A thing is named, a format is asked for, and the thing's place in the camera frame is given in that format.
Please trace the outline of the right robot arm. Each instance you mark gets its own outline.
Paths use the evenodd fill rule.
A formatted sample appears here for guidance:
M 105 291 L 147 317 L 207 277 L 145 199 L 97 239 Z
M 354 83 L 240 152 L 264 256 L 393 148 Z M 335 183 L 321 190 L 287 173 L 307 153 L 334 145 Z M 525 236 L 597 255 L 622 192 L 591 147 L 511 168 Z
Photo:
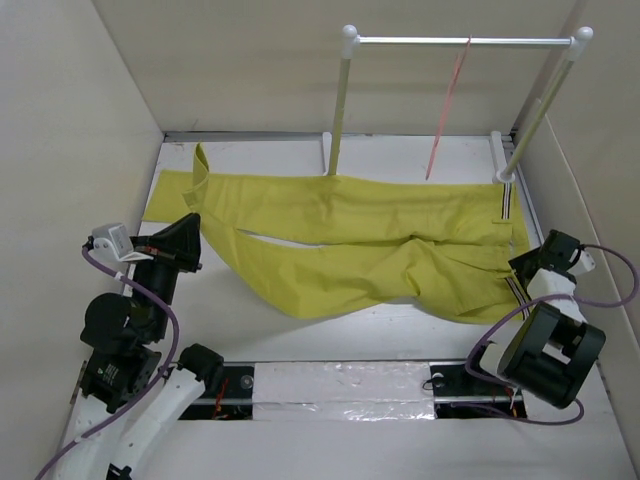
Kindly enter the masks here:
M 587 323 L 573 295 L 576 277 L 595 268 L 580 241 L 552 230 L 542 245 L 509 261 L 525 319 L 507 345 L 485 340 L 462 369 L 462 381 L 483 394 L 498 380 L 557 409 L 576 398 L 606 340 Z

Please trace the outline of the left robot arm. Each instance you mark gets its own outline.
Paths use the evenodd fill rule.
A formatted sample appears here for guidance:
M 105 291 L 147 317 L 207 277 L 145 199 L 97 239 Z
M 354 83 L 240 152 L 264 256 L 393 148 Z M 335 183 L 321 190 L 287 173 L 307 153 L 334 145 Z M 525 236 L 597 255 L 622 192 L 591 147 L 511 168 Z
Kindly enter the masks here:
M 80 340 L 92 352 L 53 478 L 138 478 L 188 407 L 225 391 L 223 357 L 198 343 L 180 350 L 171 308 L 179 275 L 201 268 L 200 223 L 190 213 L 150 236 L 108 224 L 83 245 L 90 265 L 131 292 L 103 293 L 85 311 Z

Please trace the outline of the yellow trousers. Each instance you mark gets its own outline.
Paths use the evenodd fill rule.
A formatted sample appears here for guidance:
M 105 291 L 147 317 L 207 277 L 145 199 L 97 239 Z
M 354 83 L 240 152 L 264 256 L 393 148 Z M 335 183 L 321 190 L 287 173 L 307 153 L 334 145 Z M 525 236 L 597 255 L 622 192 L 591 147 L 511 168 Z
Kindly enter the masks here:
M 510 266 L 529 246 L 511 186 L 217 173 L 196 147 L 190 171 L 159 175 L 143 218 L 190 213 L 232 271 L 298 319 L 412 298 L 445 320 L 491 324 L 526 301 Z

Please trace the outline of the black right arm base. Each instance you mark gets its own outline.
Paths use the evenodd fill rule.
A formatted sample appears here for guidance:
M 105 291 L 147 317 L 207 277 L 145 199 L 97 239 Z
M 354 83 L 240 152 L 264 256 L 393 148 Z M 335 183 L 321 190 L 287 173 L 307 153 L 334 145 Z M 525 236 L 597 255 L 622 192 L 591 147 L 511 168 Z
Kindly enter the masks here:
M 462 364 L 432 364 L 422 389 L 433 396 L 437 419 L 527 418 L 520 393 L 477 379 Z

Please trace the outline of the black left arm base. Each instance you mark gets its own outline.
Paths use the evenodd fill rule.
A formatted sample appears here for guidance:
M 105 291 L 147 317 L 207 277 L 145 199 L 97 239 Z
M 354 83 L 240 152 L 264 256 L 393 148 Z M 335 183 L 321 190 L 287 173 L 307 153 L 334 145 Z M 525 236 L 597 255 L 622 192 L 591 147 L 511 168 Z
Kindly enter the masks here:
M 220 385 L 206 391 L 179 417 L 183 421 L 253 419 L 254 364 L 226 365 Z

